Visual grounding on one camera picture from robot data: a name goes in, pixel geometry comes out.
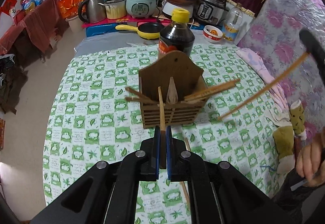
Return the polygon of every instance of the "yellow frying pan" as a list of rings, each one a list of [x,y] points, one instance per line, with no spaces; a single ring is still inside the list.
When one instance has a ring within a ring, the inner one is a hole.
[[[136,31],[141,38],[152,40],[159,38],[159,32],[165,28],[160,22],[146,22],[138,27],[133,27],[129,25],[117,25],[115,29],[117,30],[132,30]]]

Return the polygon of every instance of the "white bowl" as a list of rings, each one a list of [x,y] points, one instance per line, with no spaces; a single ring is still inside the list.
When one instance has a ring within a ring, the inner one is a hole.
[[[210,31],[217,31],[217,35],[211,34]],[[218,43],[222,39],[222,31],[217,27],[206,25],[203,29],[205,39],[210,43]]]

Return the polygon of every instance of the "checkered tablecloth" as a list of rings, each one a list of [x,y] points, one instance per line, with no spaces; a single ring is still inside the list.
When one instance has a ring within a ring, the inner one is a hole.
[[[224,121],[220,114],[234,108],[264,85],[242,60],[236,47],[197,45],[192,60],[204,69],[208,85],[240,78],[235,88],[210,98],[192,124],[173,126],[173,137],[187,137],[192,152],[204,160],[226,160],[264,193],[272,196],[283,176],[277,168],[272,137],[275,126],[264,116],[277,111],[266,93]],[[143,129],[140,106],[126,102],[125,86],[138,89],[138,70],[157,59],[157,45],[120,48],[71,60],[62,78],[48,120],[43,154],[43,185],[47,204],[58,197],[97,161],[120,161],[153,137]],[[135,223],[191,223],[179,183],[160,171],[157,182],[141,182]]]

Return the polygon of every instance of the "yellow bottle cap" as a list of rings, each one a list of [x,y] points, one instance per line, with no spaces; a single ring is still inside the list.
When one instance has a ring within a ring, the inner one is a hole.
[[[186,9],[175,8],[172,12],[172,21],[178,23],[188,23],[190,21],[190,12]]]

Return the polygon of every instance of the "pink floral bedsheet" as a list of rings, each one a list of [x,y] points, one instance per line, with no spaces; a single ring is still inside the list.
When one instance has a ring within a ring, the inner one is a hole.
[[[262,57],[271,75],[280,75],[305,50],[299,31],[307,27],[325,47],[325,6],[322,0],[266,0],[238,43]],[[300,99],[305,108],[307,141],[325,126],[325,91],[316,63],[308,58],[281,83],[288,103]]]

